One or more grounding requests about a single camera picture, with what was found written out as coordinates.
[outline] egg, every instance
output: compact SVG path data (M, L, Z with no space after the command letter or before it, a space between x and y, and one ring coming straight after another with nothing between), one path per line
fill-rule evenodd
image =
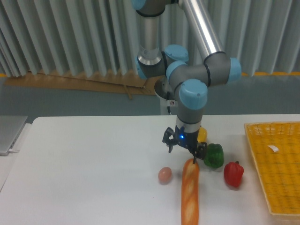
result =
M158 173L158 179L161 184L167 184L172 178L172 170L170 167L162 168Z

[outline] laptop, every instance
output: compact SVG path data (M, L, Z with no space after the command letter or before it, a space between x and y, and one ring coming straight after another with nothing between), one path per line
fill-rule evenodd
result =
M0 156L8 155L18 139L27 116L0 116Z

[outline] plastic basket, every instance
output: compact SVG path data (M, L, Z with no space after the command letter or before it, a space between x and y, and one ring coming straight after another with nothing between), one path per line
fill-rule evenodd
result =
M248 123L245 131L270 213L300 218L300 122Z

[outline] metal arm tube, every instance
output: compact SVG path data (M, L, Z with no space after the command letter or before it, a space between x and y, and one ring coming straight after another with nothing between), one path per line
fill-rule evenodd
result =
M162 59L159 50L159 16L140 16L140 51L137 55L139 61L148 66L155 65Z
M202 60L213 53L223 52L203 0L179 0L179 6L187 17Z

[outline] floor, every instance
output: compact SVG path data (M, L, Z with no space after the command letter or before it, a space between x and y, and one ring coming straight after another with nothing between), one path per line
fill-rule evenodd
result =
M41 116L159 115L156 96L57 90L4 85L0 77L0 115ZM242 77L210 87L205 114L300 113L300 76Z

